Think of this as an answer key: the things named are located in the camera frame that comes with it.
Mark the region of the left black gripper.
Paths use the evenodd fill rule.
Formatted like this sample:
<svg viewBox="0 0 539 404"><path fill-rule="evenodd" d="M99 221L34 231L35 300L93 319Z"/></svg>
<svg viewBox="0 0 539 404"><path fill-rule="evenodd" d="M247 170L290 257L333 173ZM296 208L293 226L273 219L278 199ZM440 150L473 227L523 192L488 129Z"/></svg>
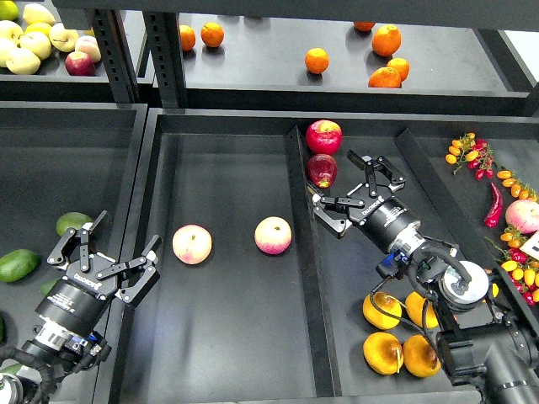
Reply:
<svg viewBox="0 0 539 404"><path fill-rule="evenodd" d="M154 235L139 258L117 262L97 251L96 240L102 224L108 220L103 210L81 229L68 227L52 249L46 262L66 273L67 279L96 300L118 298L128 306L138 306L160 279L156 269L156 251L162 238ZM123 283L134 274L138 279L130 286Z"/></svg>

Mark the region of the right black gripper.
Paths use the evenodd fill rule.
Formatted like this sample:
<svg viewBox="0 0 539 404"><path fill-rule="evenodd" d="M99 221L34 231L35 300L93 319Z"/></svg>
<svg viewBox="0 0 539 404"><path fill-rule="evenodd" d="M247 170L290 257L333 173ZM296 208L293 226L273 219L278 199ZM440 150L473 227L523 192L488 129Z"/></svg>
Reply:
<svg viewBox="0 0 539 404"><path fill-rule="evenodd" d="M331 197L307 180L314 218L337 238L342 238L352 226L386 229L398 217L394 194L404 188L406 178L384 156L361 157L348 150L347 158L365 174L364 181L351 189L347 197Z"/></svg>

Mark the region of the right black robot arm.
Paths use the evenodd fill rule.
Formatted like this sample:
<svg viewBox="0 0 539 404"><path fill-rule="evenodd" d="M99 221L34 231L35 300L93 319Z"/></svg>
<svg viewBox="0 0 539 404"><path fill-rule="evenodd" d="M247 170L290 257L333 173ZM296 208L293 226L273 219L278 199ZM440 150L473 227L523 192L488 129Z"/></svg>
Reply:
<svg viewBox="0 0 539 404"><path fill-rule="evenodd" d="M337 238L355 226L386 254L368 301L390 316L374 297L387 282L407 278L423 299L421 315L435 313L434 338L425 322L416 328L453 385L474 386L483 403L536 403L538 322L508 276L459 260L456 244L421 235L418 216L395 195L405 179L385 157L347 157L365 179L345 196L325 195L312 178L306 187L314 217Z"/></svg>

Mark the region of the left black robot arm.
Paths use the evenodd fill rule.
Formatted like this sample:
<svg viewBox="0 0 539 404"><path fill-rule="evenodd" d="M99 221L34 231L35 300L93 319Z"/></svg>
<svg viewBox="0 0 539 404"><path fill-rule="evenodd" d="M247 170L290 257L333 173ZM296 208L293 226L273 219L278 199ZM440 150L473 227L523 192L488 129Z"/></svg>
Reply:
<svg viewBox="0 0 539 404"><path fill-rule="evenodd" d="M35 310L42 323L33 338L22 348L1 348L2 361L20 366L14 374L1 374L3 403L47 403L66 377L104 362L111 347L95 327L110 303L136 307L159 280L161 237L153 236L140 257L117 262L95 245L106 216L67 228L47 258L64 274Z"/></svg>

